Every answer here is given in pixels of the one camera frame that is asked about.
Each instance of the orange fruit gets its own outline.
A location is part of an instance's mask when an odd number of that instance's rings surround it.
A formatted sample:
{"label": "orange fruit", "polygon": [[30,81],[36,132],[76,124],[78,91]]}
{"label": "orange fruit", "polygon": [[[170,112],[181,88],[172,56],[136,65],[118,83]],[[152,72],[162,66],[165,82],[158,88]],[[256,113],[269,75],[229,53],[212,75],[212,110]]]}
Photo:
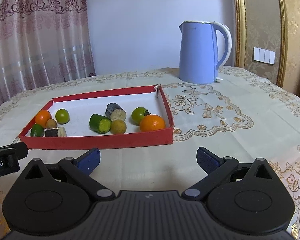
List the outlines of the orange fruit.
{"label": "orange fruit", "polygon": [[140,122],[141,132],[149,132],[166,128],[164,119],[156,114],[146,115]]}
{"label": "orange fruit", "polygon": [[52,116],[48,110],[41,110],[35,116],[35,123],[41,125],[43,128],[47,128],[46,123]]}

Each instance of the wall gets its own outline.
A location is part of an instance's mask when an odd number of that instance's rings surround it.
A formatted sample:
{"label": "wall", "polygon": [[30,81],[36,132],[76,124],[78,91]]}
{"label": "wall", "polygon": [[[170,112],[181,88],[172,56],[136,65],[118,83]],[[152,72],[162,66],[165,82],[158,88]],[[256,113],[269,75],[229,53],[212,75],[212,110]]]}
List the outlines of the wall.
{"label": "wall", "polygon": [[[87,0],[87,3],[96,74],[178,67],[181,43],[178,26],[185,20],[222,22],[230,28],[235,40],[234,0]],[[218,42],[221,56],[224,50],[221,35]],[[233,60],[231,55],[227,64],[232,65]]]}
{"label": "wall", "polygon": [[288,18],[288,52],[283,88],[300,92],[300,0],[285,0]]}
{"label": "wall", "polygon": [[[245,4],[247,43],[244,68],[276,84],[281,48],[279,0],[245,0]],[[254,47],[275,51],[274,65],[254,61]]]}

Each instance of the gold frame molding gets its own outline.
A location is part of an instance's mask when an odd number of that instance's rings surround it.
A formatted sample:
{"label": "gold frame molding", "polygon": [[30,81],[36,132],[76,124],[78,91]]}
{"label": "gold frame molding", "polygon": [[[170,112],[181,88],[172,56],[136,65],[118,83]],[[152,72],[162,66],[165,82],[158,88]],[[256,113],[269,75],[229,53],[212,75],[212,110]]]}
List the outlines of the gold frame molding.
{"label": "gold frame molding", "polygon": [[247,22],[246,22],[246,4],[245,0],[234,0],[236,17],[236,51],[235,66],[244,68],[246,64],[247,50]]}
{"label": "gold frame molding", "polygon": [[287,64],[287,51],[288,51],[288,23],[285,0],[279,0],[280,16],[281,16],[281,48],[280,48],[280,60],[277,76],[277,86],[283,86],[284,74]]}

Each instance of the blue kettle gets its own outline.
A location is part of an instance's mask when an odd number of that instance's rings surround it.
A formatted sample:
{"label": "blue kettle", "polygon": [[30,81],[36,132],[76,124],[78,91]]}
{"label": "blue kettle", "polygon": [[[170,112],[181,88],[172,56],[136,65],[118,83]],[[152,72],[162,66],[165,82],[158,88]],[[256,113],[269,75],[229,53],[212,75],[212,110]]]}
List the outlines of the blue kettle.
{"label": "blue kettle", "polygon": [[[218,68],[228,60],[232,38],[229,28],[218,22],[185,21],[182,33],[179,78],[193,84],[211,84],[218,78]],[[218,60],[217,32],[225,38],[225,52]]]}

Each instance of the table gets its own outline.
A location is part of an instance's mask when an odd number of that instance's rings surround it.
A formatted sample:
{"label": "table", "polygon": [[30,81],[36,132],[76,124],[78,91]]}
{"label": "table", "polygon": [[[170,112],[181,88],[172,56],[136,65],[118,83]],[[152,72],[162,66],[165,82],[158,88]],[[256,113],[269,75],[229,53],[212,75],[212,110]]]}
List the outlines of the table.
{"label": "table", "polygon": [[[293,197],[296,209],[288,232],[300,239],[300,99],[242,68],[224,66],[219,72],[223,80],[210,85],[185,83],[178,69],[165,68],[88,77],[20,93],[0,107],[0,146],[16,142],[21,129],[51,98],[162,84],[174,117],[174,143],[101,150],[101,163],[91,176],[115,193],[182,192],[206,176],[196,162],[200,146],[240,162],[264,157]],[[20,161],[20,168],[34,157],[56,163],[84,152],[34,149]],[[2,201],[19,174],[0,178],[0,238],[9,231]]]}

